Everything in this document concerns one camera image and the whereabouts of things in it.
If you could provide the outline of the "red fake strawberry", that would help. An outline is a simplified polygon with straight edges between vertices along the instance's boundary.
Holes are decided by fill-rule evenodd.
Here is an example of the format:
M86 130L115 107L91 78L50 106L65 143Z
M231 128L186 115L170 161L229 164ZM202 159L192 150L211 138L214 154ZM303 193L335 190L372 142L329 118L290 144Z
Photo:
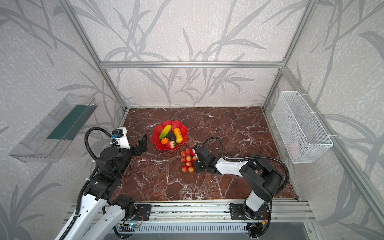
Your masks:
M166 146L167 146L168 149L175 149L177 147L177 145L178 144L175 141L168 141L166 143Z

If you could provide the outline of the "orange fake tangerine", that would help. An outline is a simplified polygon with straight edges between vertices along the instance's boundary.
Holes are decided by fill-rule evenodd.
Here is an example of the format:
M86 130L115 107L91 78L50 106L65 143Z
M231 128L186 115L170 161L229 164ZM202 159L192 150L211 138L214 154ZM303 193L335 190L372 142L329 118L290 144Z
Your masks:
M162 145L165 145L168 141L169 141L169 139L167 137L165 137L161 140L161 143L162 143Z

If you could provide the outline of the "yellow fake banana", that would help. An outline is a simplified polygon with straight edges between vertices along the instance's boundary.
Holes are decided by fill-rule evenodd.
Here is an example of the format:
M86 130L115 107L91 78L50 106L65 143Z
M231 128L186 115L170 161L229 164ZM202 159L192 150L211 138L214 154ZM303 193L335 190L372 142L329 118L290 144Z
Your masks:
M179 128L175 128L173 132L176 136L176 143L180 144L183 141L181 130Z

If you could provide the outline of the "green yellow fake mango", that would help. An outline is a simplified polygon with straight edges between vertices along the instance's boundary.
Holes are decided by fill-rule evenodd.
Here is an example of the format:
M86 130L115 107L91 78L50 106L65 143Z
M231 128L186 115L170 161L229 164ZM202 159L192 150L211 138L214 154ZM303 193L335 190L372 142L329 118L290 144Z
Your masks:
M168 133L171 131L171 129L172 129L171 125L166 125L159 135L159 140L166 138Z

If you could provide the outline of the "dark fake avocado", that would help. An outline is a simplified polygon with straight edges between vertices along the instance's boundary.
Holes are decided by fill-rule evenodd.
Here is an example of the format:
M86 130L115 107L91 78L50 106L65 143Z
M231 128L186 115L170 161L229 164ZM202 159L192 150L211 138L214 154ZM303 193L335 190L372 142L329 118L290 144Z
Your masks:
M176 141L177 140L177 137L176 135L174 134L174 132L170 131L167 135L167 138L169 141Z

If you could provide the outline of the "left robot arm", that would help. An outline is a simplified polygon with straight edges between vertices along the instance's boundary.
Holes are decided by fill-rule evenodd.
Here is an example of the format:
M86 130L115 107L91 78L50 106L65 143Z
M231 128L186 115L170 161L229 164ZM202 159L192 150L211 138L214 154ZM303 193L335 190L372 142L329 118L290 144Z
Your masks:
M132 219L138 212L133 198L120 195L112 202L110 198L132 157L147 151L147 136L129 148L127 137L112 139L113 145L104 149L96 160L102 169L87 180L87 186L78 196L76 210L56 236L57 240L102 240L121 220Z

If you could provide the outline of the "red fake grape bunch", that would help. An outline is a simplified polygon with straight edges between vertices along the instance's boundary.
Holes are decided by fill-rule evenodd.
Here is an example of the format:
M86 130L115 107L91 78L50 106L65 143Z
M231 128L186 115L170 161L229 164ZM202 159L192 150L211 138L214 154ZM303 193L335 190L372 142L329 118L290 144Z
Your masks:
M192 148L188 148L181 152L181 163L183 164L181 170L185 173L194 173L196 171L195 162L197 156L193 152Z

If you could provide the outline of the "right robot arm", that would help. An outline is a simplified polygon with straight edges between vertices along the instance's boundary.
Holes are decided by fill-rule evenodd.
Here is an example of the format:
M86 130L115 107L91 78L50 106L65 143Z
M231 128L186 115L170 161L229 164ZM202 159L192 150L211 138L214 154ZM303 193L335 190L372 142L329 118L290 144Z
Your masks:
M252 155L247 158L215 157L204 146L196 145L193 153L197 156L197 173L234 175L245 179L251 193L243 203L243 211L253 219L262 206L272 202L276 194L289 183L289 170L278 159Z

